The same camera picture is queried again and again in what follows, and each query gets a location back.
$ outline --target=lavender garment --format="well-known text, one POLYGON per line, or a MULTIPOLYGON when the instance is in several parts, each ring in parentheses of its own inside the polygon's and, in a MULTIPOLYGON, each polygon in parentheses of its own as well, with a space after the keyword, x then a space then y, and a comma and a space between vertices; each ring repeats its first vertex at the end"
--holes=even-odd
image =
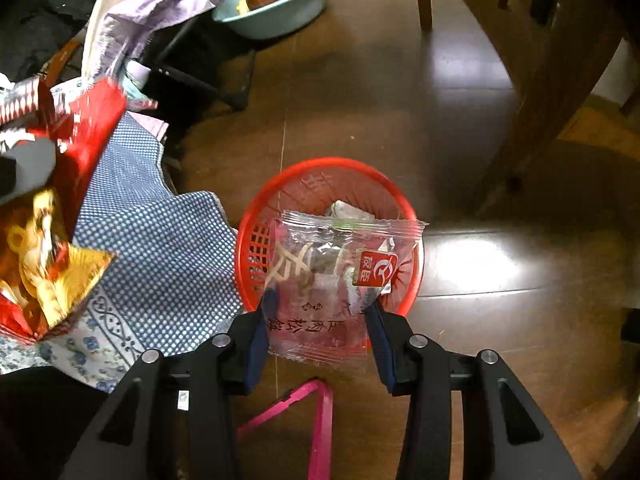
POLYGON ((139 57, 151 34, 213 9, 220 0, 124 0, 100 19, 89 59, 92 84, 139 57))

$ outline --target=clear plastic bag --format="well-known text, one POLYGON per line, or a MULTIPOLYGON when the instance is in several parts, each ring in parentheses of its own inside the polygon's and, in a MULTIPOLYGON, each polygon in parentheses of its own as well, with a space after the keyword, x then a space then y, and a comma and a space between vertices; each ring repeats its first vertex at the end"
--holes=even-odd
POLYGON ((339 363, 366 355, 362 315, 411 253, 425 224, 283 211, 271 225, 264 310, 278 354, 339 363))

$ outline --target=red plastic basket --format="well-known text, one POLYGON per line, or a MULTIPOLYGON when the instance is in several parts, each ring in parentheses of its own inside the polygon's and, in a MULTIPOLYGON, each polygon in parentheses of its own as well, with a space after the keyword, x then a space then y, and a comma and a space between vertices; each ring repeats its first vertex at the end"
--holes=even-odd
MULTIPOLYGON (((343 200, 379 219, 415 220, 415 211, 398 187, 375 168, 349 158, 326 157, 300 162, 272 178, 249 204, 236 239, 236 283, 247 310, 255 310, 269 270, 269 229, 286 209, 324 215, 343 200)), ((418 295, 424 258, 419 244, 399 267, 391 293, 382 295, 385 310, 405 316, 418 295)))

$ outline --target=red logo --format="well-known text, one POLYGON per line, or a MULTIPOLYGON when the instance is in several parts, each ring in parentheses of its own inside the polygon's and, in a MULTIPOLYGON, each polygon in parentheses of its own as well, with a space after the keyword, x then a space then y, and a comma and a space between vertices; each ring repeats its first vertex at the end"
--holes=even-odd
POLYGON ((393 253, 362 250, 358 273, 354 276, 353 285, 379 286, 386 285, 398 268, 398 257, 393 253))

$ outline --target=light blue tub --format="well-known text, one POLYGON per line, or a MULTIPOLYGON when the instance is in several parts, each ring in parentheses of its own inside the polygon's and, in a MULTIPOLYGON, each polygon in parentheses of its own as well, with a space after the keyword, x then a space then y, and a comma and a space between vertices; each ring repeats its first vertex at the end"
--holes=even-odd
POLYGON ((224 0, 213 10, 213 19, 250 40, 289 34, 304 27, 324 9, 324 0, 278 0, 241 16, 236 9, 239 1, 224 0))

